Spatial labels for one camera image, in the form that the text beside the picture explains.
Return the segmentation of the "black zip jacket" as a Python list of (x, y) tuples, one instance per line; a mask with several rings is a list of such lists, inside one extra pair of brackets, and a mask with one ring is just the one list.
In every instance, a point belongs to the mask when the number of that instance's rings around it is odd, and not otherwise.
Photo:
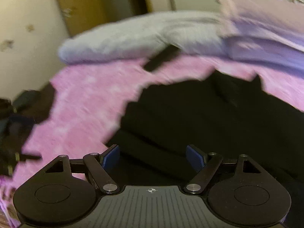
[(185, 184), (194, 171), (186, 147), (226, 158), (247, 154), (290, 193), (285, 220), (303, 227), (303, 112), (246, 81), (214, 71), (205, 80), (145, 88), (126, 106), (117, 144), (129, 180), (139, 184)]

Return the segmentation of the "pink rose bed sheet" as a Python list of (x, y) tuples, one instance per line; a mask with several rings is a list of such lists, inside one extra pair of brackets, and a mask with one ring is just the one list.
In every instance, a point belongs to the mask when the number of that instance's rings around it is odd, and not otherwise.
[(42, 162), (21, 165), (13, 179), (1, 181), (1, 208), (9, 225), (20, 225), (9, 194), (61, 153), (77, 158), (104, 151), (120, 127), (127, 104), (138, 101), (145, 88), (205, 80), (214, 71), (246, 81), (259, 76), (264, 92), (303, 111), (303, 72), (269, 63), (179, 57), (153, 73), (143, 69), (141, 60), (65, 67), (51, 80), (56, 96), (50, 118), (35, 127), (25, 144), (26, 151), (42, 153)]

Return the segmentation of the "black smartphone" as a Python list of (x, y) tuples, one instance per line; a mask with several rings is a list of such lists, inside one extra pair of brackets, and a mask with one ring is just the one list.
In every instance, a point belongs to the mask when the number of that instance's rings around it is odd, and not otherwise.
[(179, 47), (169, 44), (157, 54), (153, 55), (143, 66), (143, 69), (147, 72), (153, 72), (157, 68), (159, 68), (163, 63), (171, 61), (171, 59), (178, 56), (179, 52)]

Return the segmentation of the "striped white duvet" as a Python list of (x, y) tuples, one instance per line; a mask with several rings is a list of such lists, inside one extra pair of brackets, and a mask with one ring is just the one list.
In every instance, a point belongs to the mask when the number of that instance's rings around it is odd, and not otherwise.
[(218, 25), (216, 12), (154, 12), (73, 36), (58, 48), (58, 57), (66, 64), (149, 58), (168, 45), (187, 55), (226, 56)]

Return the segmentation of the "wooden door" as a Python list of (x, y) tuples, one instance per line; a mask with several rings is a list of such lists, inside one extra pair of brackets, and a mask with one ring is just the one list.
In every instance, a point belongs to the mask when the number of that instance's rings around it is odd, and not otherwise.
[(102, 0), (57, 0), (70, 36), (108, 23)]

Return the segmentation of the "lilac pillow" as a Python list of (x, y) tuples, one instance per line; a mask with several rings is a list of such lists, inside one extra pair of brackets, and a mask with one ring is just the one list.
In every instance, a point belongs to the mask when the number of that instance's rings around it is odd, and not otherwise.
[(303, 5), (281, 0), (217, 0), (219, 35), (236, 61), (303, 72)]

